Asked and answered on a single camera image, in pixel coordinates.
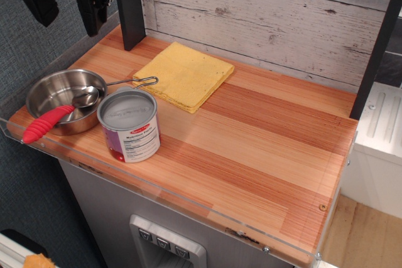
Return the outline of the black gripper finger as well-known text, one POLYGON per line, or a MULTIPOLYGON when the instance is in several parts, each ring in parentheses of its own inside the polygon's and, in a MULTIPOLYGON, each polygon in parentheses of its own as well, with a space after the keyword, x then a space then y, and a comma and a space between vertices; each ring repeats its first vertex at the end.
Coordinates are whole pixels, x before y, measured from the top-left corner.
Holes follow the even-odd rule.
POLYGON ((23 0, 35 19, 44 27, 48 27, 58 16, 56 0, 23 0))
POLYGON ((77 0, 77 5, 88 36, 98 35, 107 22, 107 6, 101 0, 77 0))

